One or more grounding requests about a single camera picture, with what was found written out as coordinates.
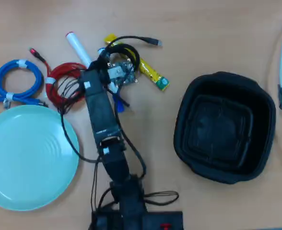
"tabletop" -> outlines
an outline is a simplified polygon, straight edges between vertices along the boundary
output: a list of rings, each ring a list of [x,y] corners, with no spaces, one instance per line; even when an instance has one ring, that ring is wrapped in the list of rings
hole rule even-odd
[[[265,170],[256,179],[235,185],[194,174],[176,155],[173,133],[188,84],[197,76],[234,72],[256,80],[278,105],[277,63],[282,34],[282,0],[0,0],[0,67],[12,59],[42,63],[28,51],[38,50],[52,68],[80,62],[65,35],[74,31],[92,58],[104,37],[140,35],[159,38],[162,48],[127,41],[140,56],[170,80],[165,92],[145,76],[123,89],[131,108],[121,114],[124,130],[144,157],[146,192],[177,190],[180,199],[149,210],[182,210],[185,229],[233,230],[282,227],[282,113]],[[17,70],[6,77],[9,92],[23,92],[35,81]],[[38,95],[48,101],[44,89]],[[84,102],[66,118],[74,127],[83,153],[95,157],[96,147]],[[132,172],[141,167],[131,150]],[[31,212],[0,208],[0,230],[85,230],[91,222],[94,165],[81,162],[69,188],[56,201]],[[98,196],[109,177],[98,170]]]

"yellow snack stick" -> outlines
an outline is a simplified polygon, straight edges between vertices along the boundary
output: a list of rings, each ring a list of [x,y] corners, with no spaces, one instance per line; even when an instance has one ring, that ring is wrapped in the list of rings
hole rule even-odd
[[[109,34],[105,37],[104,41],[109,44],[111,41],[116,39],[117,37],[114,34]],[[152,82],[156,84],[156,86],[164,91],[169,85],[170,82],[167,78],[160,75],[156,70],[154,70],[149,64],[147,64],[142,58],[140,58],[139,65],[140,72],[145,74]]]

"light blue plate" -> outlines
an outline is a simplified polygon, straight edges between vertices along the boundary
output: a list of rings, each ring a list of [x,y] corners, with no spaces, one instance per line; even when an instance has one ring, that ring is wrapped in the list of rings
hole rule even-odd
[[[76,149],[72,126],[65,127]],[[78,156],[67,142],[57,112],[22,105],[0,114],[0,206],[28,211],[45,206],[71,183]]]

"square black container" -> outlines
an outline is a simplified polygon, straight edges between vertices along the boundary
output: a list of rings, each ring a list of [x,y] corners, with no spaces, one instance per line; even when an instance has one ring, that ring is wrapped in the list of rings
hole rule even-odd
[[[275,113],[271,97],[249,78],[227,72],[198,77],[178,112],[175,151],[206,178],[226,184],[251,180],[269,157]]]
[[[246,157],[252,111],[225,98],[198,95],[184,130],[184,151],[212,167],[239,168]]]

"coiled blue cable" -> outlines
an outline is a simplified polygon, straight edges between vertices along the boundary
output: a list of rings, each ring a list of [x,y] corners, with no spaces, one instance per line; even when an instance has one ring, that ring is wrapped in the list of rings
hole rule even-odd
[[[2,81],[4,76],[13,69],[16,68],[27,68],[28,70],[32,71],[35,75],[35,83],[34,85],[28,89],[27,91],[23,93],[8,93],[5,91],[2,87]],[[42,73],[39,70],[39,68],[27,60],[12,60],[6,64],[4,64],[0,68],[0,102],[3,102],[5,99],[8,99],[12,101],[22,102],[24,104],[32,104],[32,105],[41,105],[41,101],[36,98],[31,98],[32,95],[34,95],[40,88],[42,84]]]

